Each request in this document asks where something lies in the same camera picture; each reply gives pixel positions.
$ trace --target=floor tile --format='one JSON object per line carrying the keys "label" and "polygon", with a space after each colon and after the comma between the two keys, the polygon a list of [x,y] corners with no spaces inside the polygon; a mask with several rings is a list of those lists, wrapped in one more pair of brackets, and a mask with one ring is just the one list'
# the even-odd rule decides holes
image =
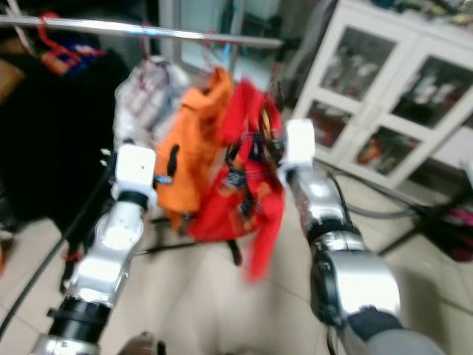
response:
{"label": "floor tile", "polygon": [[446,321],[441,312],[441,261],[404,247],[385,257],[398,282],[403,325],[448,346]]}
{"label": "floor tile", "polygon": [[446,330],[449,332],[449,355],[471,354],[473,349],[473,314],[450,305],[443,306]]}
{"label": "floor tile", "polygon": [[358,218],[354,217],[353,222],[356,228],[358,228],[361,232],[363,241],[370,251],[377,253],[378,251],[382,250],[382,248],[392,243],[392,237],[385,235],[385,233],[378,229],[374,229],[365,222],[358,221]]}
{"label": "floor tile", "polygon": [[141,331],[157,333],[161,329],[205,252],[197,247],[133,259],[129,280],[101,341],[105,354],[116,354]]}
{"label": "floor tile", "polygon": [[208,253],[161,337],[170,354],[314,354],[320,324],[307,302]]}
{"label": "floor tile", "polygon": [[469,263],[459,263],[449,258],[449,263],[456,265],[467,277],[473,276],[473,261]]}
{"label": "floor tile", "polygon": [[473,312],[472,299],[469,296],[469,285],[462,271],[456,265],[441,264],[442,283],[441,299],[459,309]]}
{"label": "floor tile", "polygon": [[15,236],[13,250],[0,277],[0,300],[33,273],[59,237],[59,230],[49,220],[31,223]]}
{"label": "floor tile", "polygon": [[460,270],[460,280],[463,285],[466,287],[466,293],[470,300],[470,303],[473,304],[473,271],[470,268],[464,269],[464,263],[458,263],[457,267]]}
{"label": "floor tile", "polygon": [[[17,315],[37,331],[48,331],[51,319],[46,316],[47,311],[58,307],[63,299],[59,292],[63,267],[63,260],[56,255],[18,310]],[[5,307],[15,302],[32,273],[33,270],[4,296],[1,302]]]}
{"label": "floor tile", "polygon": [[411,180],[405,180],[396,191],[408,197],[412,202],[425,206],[446,203],[449,201],[448,196],[419,185],[418,183],[414,183]]}
{"label": "floor tile", "polygon": [[422,234],[417,234],[412,238],[408,243],[406,243],[406,247],[417,255],[427,254],[430,257],[442,260],[442,251],[440,251],[439,248],[437,248]]}
{"label": "floor tile", "polygon": [[[0,306],[0,319],[3,320],[6,313],[7,310]],[[28,355],[37,339],[38,332],[15,317],[0,342],[0,354]]]}

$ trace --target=hanging clothes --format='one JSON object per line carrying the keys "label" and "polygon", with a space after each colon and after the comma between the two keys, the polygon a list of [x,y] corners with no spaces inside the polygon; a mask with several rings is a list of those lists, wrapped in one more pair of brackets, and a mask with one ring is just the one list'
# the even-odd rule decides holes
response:
{"label": "hanging clothes", "polygon": [[[0,60],[24,76],[0,104],[0,172],[13,214],[25,222],[48,217],[64,232],[103,173],[115,89],[128,70],[113,51],[62,77],[29,55],[0,54]],[[100,196],[109,196],[108,186]],[[70,251],[90,235],[101,205],[91,206],[69,236]]]}
{"label": "hanging clothes", "polygon": [[199,241],[233,240],[257,231],[250,280],[265,274],[284,211],[284,189],[268,151],[268,138],[281,131],[274,101],[242,81],[220,130],[223,142],[236,145],[234,157],[221,168],[188,228]]}
{"label": "hanging clothes", "polygon": [[128,138],[154,148],[169,132],[189,85],[188,76],[177,65],[158,55],[144,59],[115,93],[115,148]]}
{"label": "hanging clothes", "polygon": [[[47,12],[40,18],[59,18],[57,13]],[[45,67],[57,75],[74,75],[86,69],[91,63],[106,55],[82,35],[55,33],[49,36],[44,24],[38,25],[41,40],[35,51]]]}
{"label": "hanging clothes", "polygon": [[169,162],[176,160],[172,184],[157,185],[158,204],[175,229],[181,227],[184,214],[199,210],[211,184],[211,170],[223,147],[218,132],[231,90],[231,76],[216,68],[204,90],[193,87],[183,96],[170,133],[157,146],[157,175],[167,175]]}

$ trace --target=black stand leg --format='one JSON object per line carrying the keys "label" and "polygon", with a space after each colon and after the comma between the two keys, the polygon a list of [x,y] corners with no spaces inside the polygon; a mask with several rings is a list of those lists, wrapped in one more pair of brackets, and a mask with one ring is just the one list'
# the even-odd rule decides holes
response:
{"label": "black stand leg", "polygon": [[397,239],[394,243],[391,243],[384,249],[382,249],[378,255],[385,256],[391,251],[399,248],[403,244],[409,242],[412,238],[416,235],[422,233],[426,229],[426,227],[430,226],[432,223],[438,222],[442,219],[446,214],[448,214],[453,208],[460,205],[461,203],[467,201],[471,196],[471,186],[466,186],[465,189],[462,190],[460,194],[455,196],[449,203],[446,205],[442,205],[433,209],[432,212],[427,212],[426,215],[422,217],[422,220],[411,230],[407,231],[402,237]]}
{"label": "black stand leg", "polygon": [[231,251],[231,256],[234,258],[234,264],[236,266],[240,266],[243,263],[243,256],[241,251],[239,250],[238,244],[236,240],[229,240],[227,242],[228,247]]}
{"label": "black stand leg", "polygon": [[[156,218],[152,220],[151,223],[155,225],[161,225],[161,224],[169,225],[170,221],[167,217],[160,217],[160,218]],[[241,251],[239,250],[237,242],[235,240],[229,240],[226,243],[228,247],[230,248],[231,255],[234,259],[234,264],[236,266],[241,266],[243,262],[243,256],[242,256]],[[177,244],[175,246],[153,246],[145,250],[137,251],[135,255],[156,254],[156,253],[159,253],[160,251],[190,248],[192,246],[198,246],[199,244],[202,244],[202,243],[182,243],[182,244]]]}
{"label": "black stand leg", "polygon": [[166,355],[166,343],[164,341],[161,340],[161,341],[157,342],[156,354],[157,355]]}

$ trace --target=black cable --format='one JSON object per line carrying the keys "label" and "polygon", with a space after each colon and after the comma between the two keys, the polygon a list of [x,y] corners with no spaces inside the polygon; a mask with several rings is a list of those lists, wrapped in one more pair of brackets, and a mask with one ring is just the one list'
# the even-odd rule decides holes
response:
{"label": "black cable", "polygon": [[347,201],[345,201],[345,196],[343,195],[343,191],[341,190],[341,187],[338,184],[337,179],[335,179],[335,176],[331,172],[327,172],[327,176],[332,180],[333,184],[335,185],[338,191],[338,196],[340,198],[340,204],[341,204],[341,207],[343,208],[343,214],[345,215],[345,219],[347,220],[349,224],[353,225],[353,221],[350,217],[350,211],[348,210],[348,206],[347,206]]}
{"label": "black cable", "polygon": [[413,203],[412,201],[408,201],[405,198],[397,195],[393,191],[385,189],[383,186],[367,181],[361,177],[351,175],[347,172],[343,172],[341,170],[335,170],[334,172],[329,172],[327,174],[334,181],[336,180],[337,176],[343,176],[343,177],[358,181],[359,183],[362,183],[363,185],[369,187],[370,189],[375,190],[377,193],[383,195],[384,197],[393,201],[399,206],[407,206],[405,209],[401,211],[375,212],[375,211],[370,211],[370,210],[363,209],[361,207],[357,207],[349,203],[346,203],[347,209],[355,214],[359,214],[359,215],[369,217],[369,218],[395,219],[395,218],[402,218],[402,217],[414,217],[416,215],[424,214],[426,210],[429,208],[427,206],[422,206],[420,204]]}
{"label": "black cable", "polygon": [[40,266],[36,269],[35,273],[33,276],[31,276],[30,280],[28,283],[25,285],[23,288],[23,291],[19,294],[19,296],[16,298],[15,302],[13,303],[12,307],[8,311],[7,315],[3,319],[3,323],[0,325],[0,342],[1,339],[4,336],[5,331],[8,328],[8,325],[10,324],[12,318],[15,316],[17,310],[20,308],[21,304],[23,303],[24,299],[26,296],[29,294],[31,291],[31,288],[36,284],[38,281],[39,277],[43,273],[44,269],[48,266],[48,264],[51,262],[53,257],[56,255],[56,253],[59,251],[61,248],[62,244],[69,238],[69,236],[75,231],[79,223],[81,223],[82,219],[84,218],[84,215],[86,214],[87,210],[90,208],[90,206],[95,203],[95,199],[97,196],[100,194],[101,189],[103,186],[105,186],[110,178],[110,175],[115,169],[115,159],[116,155],[112,155],[109,159],[109,162],[107,163],[107,167],[105,168],[105,171],[103,172],[100,180],[98,181],[97,186],[94,188],[92,191],[91,195],[89,198],[87,198],[87,201],[85,204],[82,206],[81,210],[75,216],[75,219],[73,222],[69,225],[67,230],[62,234],[62,237],[56,242],[56,244],[51,248],[50,252],[46,255]]}
{"label": "black cable", "polygon": [[160,251],[165,250],[172,250],[172,249],[182,249],[182,248],[191,248],[192,246],[198,246],[199,243],[191,242],[191,243],[182,243],[182,244],[175,244],[173,246],[153,246],[148,249],[139,250],[135,252],[135,255],[146,255],[146,254],[155,254],[159,253]]}

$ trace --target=glass cabinet door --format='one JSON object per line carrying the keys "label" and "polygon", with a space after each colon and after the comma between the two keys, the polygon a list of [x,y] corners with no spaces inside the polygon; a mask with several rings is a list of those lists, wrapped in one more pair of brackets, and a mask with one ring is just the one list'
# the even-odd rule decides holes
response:
{"label": "glass cabinet door", "polygon": [[393,172],[418,146],[419,140],[380,126],[355,157],[356,163],[381,175]]}
{"label": "glass cabinet door", "polygon": [[473,83],[473,71],[429,56],[411,77],[392,114],[434,128]]}
{"label": "glass cabinet door", "polygon": [[336,143],[352,114],[329,104],[313,101],[306,117],[313,122],[316,143],[327,150]]}
{"label": "glass cabinet door", "polygon": [[394,47],[394,41],[346,27],[321,87],[362,101]]}

